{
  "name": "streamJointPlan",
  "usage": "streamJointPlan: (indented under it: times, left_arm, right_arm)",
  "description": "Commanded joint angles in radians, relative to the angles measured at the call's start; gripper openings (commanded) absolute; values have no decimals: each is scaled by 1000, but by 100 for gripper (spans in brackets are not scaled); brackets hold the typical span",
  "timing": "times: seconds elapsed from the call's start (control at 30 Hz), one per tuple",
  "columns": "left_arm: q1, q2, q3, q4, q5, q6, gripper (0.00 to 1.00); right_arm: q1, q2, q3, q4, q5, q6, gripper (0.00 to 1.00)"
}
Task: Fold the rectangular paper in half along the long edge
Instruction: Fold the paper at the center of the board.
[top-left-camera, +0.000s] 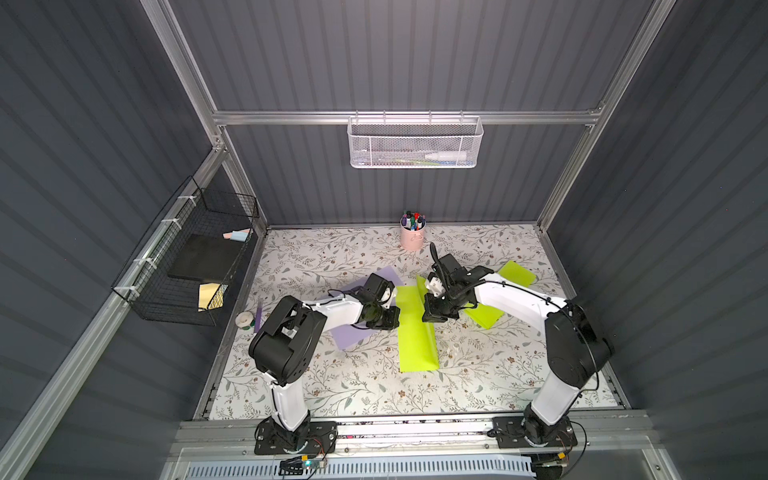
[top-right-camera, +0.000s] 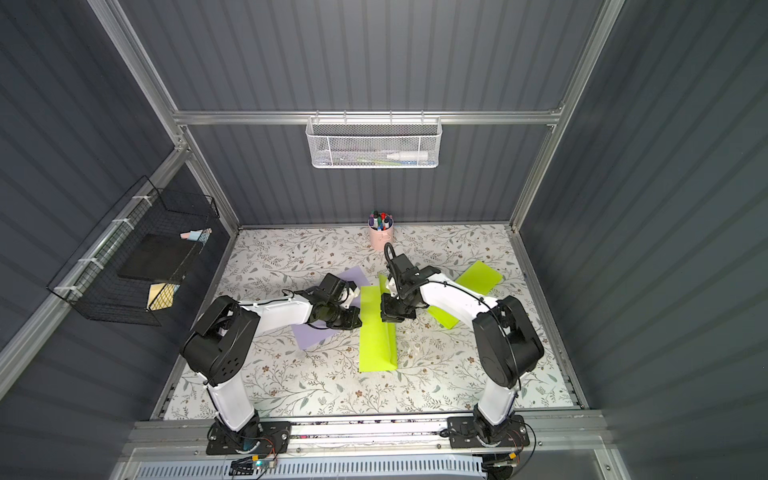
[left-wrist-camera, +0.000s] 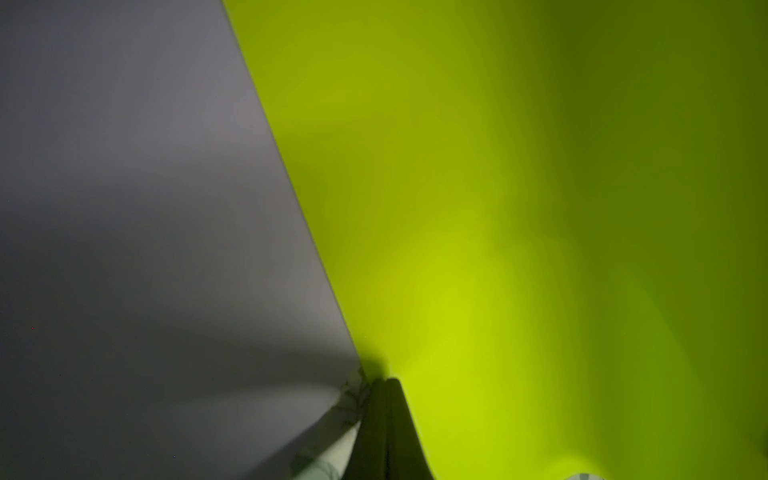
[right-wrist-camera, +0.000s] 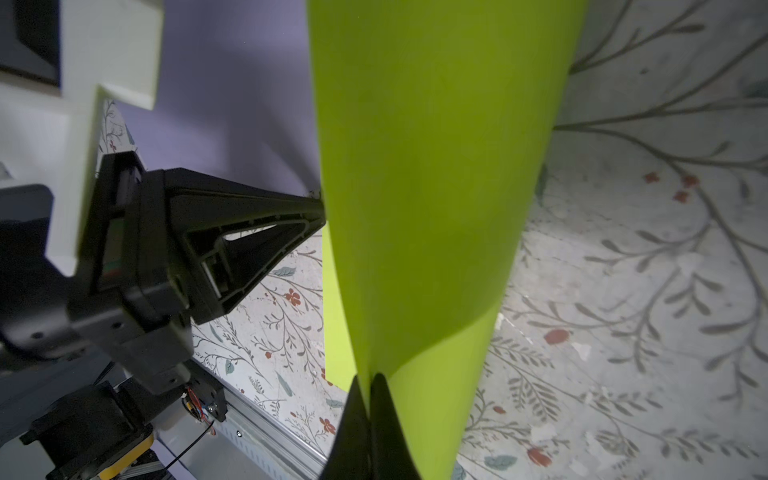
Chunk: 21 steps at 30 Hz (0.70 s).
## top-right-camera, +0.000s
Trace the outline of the lime green paper sheet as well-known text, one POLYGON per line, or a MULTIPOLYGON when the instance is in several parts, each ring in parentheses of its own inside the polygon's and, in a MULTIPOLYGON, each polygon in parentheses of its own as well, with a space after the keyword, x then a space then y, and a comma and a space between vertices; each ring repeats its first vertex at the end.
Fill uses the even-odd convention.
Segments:
POLYGON ((362 327, 359 330, 361 373, 394 371, 398 368, 395 324, 384 322, 381 317, 383 294, 390 294, 385 275, 380 275, 376 284, 362 288, 362 327))

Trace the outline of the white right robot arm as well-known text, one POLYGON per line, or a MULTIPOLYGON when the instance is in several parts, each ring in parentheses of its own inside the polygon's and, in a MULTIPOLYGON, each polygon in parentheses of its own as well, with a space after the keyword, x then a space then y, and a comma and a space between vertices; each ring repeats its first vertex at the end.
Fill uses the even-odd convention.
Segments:
POLYGON ((476 431, 489 436, 511 423, 522 377, 545 354, 522 303, 514 296, 495 299, 450 280, 433 266, 416 267, 387 243, 388 270, 381 296, 381 319, 401 323, 421 308, 436 307, 471 328, 486 386, 473 415, 476 431))

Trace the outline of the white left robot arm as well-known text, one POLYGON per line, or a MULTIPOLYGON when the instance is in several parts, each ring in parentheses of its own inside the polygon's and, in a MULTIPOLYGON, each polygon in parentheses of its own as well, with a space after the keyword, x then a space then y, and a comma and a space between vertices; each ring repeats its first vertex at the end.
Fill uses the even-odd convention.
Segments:
POLYGON ((354 304, 361 288, 327 274, 318 285, 284 290, 278 298, 243 302, 215 298, 194 323, 180 354, 206 385, 217 419, 240 432, 257 418, 241 370, 255 338, 293 325, 313 330, 355 330, 362 326, 354 304))

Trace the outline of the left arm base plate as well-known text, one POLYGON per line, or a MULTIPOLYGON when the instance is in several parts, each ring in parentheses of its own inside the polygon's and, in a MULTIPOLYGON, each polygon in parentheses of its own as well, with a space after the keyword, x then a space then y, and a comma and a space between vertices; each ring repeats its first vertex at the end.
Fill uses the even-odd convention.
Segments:
POLYGON ((220 419, 215 419, 206 438, 206 454, 259 455, 281 454, 287 451, 292 424, 284 421, 247 423, 241 430, 231 430, 220 419))

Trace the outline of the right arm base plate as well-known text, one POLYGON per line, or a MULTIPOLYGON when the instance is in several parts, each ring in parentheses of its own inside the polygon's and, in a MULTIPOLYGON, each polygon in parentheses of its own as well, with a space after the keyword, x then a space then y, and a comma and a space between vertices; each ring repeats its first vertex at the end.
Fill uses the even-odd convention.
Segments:
POLYGON ((520 450, 531 443, 529 429, 519 415, 499 425, 490 425, 481 417, 452 416, 440 432, 453 449, 508 448, 520 450))

